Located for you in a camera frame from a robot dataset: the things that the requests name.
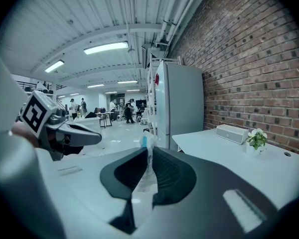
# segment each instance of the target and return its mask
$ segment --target ceiling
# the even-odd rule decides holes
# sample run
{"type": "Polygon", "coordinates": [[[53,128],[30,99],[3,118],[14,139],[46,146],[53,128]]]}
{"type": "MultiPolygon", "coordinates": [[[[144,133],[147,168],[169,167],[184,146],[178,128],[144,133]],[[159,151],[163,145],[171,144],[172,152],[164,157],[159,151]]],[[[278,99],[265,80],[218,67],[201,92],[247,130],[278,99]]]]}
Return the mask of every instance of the ceiling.
{"type": "Polygon", "coordinates": [[[168,2],[19,0],[2,23],[0,55],[17,75],[82,89],[104,84],[104,91],[144,90],[147,72],[142,68],[142,45],[154,44],[168,2]],[[127,41],[129,48],[91,55],[83,52],[118,41],[127,41]],[[64,65],[46,73],[58,60],[64,65]],[[117,84],[127,80],[138,83],[117,84]]]}

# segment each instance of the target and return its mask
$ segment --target white shelving rack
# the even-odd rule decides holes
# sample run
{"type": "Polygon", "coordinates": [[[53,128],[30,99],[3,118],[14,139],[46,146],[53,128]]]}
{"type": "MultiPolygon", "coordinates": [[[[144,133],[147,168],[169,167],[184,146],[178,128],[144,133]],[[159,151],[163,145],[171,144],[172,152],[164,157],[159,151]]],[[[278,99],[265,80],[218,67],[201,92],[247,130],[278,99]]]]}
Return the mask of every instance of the white shelving rack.
{"type": "Polygon", "coordinates": [[[149,55],[149,70],[148,70],[148,76],[147,76],[147,93],[146,93],[146,102],[147,102],[147,108],[148,108],[148,124],[149,129],[152,131],[154,136],[156,137],[156,128],[157,128],[157,122],[155,119],[156,116],[156,94],[155,94],[155,75],[158,69],[159,64],[161,61],[167,62],[167,63],[174,63],[180,65],[180,56],[178,56],[177,59],[171,59],[171,58],[153,58],[152,54],[149,55]]]}

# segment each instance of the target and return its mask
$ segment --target person in white shirt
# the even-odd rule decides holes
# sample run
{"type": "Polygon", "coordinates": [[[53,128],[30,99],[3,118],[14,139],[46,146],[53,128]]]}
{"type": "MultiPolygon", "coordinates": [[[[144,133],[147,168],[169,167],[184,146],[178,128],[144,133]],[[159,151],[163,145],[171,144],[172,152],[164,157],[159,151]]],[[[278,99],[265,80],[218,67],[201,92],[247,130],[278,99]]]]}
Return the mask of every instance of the person in white shirt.
{"type": "Polygon", "coordinates": [[[81,115],[85,116],[86,115],[86,103],[84,101],[84,98],[81,99],[80,109],[81,109],[81,115]]]}
{"type": "MultiPolygon", "coordinates": [[[[113,103],[113,100],[111,100],[110,102],[110,112],[114,112],[115,111],[115,104],[113,103]]],[[[110,114],[110,120],[113,121],[113,114],[110,114]]]]}
{"type": "Polygon", "coordinates": [[[74,102],[74,99],[72,98],[71,99],[71,107],[70,107],[70,110],[71,110],[71,113],[72,113],[72,118],[73,120],[77,117],[77,109],[78,109],[78,105],[74,102]]]}

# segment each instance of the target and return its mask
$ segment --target fluorescent light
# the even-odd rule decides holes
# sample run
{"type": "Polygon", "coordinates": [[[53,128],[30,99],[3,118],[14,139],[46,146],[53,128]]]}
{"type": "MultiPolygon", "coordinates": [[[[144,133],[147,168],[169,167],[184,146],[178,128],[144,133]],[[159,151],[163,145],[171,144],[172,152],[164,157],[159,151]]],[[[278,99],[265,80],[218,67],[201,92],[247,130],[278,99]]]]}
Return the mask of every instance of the fluorescent light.
{"type": "Polygon", "coordinates": [[[124,49],[124,48],[128,48],[128,47],[129,47],[129,45],[127,42],[116,42],[116,43],[109,43],[109,44],[104,44],[104,45],[84,49],[84,52],[87,55],[89,55],[89,54],[100,52],[100,51],[124,49]]]}
{"type": "Polygon", "coordinates": [[[45,71],[47,73],[53,71],[54,69],[58,68],[59,66],[63,65],[64,62],[62,60],[59,60],[58,62],[56,62],[55,64],[51,65],[48,69],[46,69],[45,71]]]}
{"type": "Polygon", "coordinates": [[[94,87],[100,87],[100,86],[104,86],[104,84],[99,84],[99,85],[91,85],[91,86],[88,86],[88,88],[94,88],[94,87]]]}
{"type": "Polygon", "coordinates": [[[126,82],[118,82],[119,84],[121,83],[137,83],[137,81],[126,81],[126,82]]]}

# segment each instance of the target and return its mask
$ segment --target white floor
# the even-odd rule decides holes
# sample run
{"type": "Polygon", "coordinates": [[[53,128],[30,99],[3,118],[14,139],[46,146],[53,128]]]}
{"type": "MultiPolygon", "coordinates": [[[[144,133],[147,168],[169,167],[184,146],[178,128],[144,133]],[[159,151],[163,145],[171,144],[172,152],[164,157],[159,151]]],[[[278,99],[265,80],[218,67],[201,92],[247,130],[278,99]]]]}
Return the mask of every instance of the white floor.
{"type": "MultiPolygon", "coordinates": [[[[96,157],[139,147],[143,129],[148,128],[148,125],[141,125],[138,122],[127,124],[126,120],[114,121],[112,125],[101,129],[102,144],[84,146],[78,155],[64,156],[63,159],[96,157]]],[[[157,180],[150,164],[132,193],[133,214],[137,228],[150,215],[152,198],[156,192],[157,180]]]]}

